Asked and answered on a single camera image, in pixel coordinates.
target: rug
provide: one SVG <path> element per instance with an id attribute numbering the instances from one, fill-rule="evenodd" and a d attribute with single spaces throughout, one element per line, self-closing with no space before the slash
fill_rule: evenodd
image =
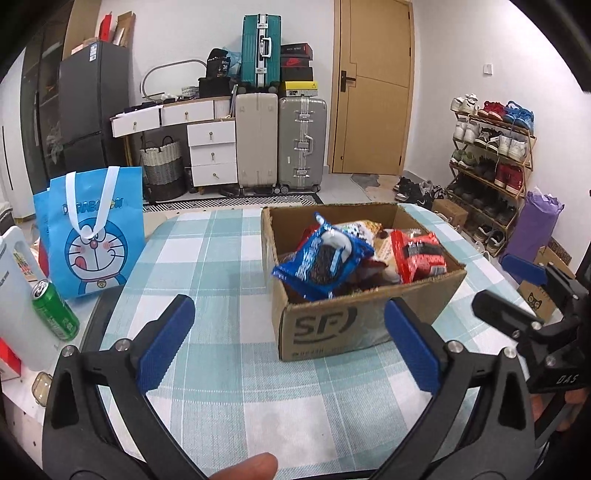
<path id="1" fill-rule="evenodd" d="M 353 173 L 351 180 L 359 185 L 373 202 L 396 201 L 396 194 L 392 189 L 398 183 L 398 175 Z"/>
<path id="2" fill-rule="evenodd" d="M 315 193 L 292 193 L 287 195 L 252 195 L 245 197 L 216 197 L 208 199 L 179 200 L 158 202 L 156 205 L 144 205 L 144 212 L 165 212 L 168 210 L 216 209 L 219 207 L 269 205 L 322 205 L 322 200 Z"/>

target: suitcase handle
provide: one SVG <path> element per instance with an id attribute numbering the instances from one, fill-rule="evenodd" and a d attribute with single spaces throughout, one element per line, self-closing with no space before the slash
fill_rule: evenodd
<path id="1" fill-rule="evenodd" d="M 269 49 L 266 54 L 265 54 L 265 42 L 267 42 L 267 44 L 269 45 Z M 261 38 L 261 45 L 259 47 L 259 53 L 261 54 L 261 57 L 266 58 L 266 59 L 270 59 L 272 47 L 273 47 L 273 43 L 271 41 L 271 37 L 262 37 Z"/>
<path id="2" fill-rule="evenodd" d="M 305 156 L 308 155 L 312 155 L 312 152 L 314 151 L 314 139 L 309 136 L 309 135 L 305 135 L 306 139 L 308 140 L 308 150 L 304 152 Z"/>

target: door handle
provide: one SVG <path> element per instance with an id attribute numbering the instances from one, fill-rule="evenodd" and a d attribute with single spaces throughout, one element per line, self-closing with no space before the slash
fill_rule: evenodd
<path id="1" fill-rule="evenodd" d="M 340 91 L 347 91 L 347 82 L 356 82 L 357 78 L 347 77 L 347 70 L 340 71 Z"/>

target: green soda can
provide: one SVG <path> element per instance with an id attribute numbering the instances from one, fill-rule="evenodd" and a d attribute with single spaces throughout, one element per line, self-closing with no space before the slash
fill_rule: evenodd
<path id="1" fill-rule="evenodd" d="M 56 337 L 68 342 L 78 335 L 80 321 L 61 299 L 53 283 L 49 280 L 38 281 L 31 297 L 33 308 Z"/>

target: white dresser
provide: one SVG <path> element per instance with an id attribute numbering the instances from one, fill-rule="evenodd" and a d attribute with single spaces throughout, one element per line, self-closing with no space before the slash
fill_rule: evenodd
<path id="1" fill-rule="evenodd" d="M 233 118 L 187 126 L 193 186 L 238 182 Z"/>

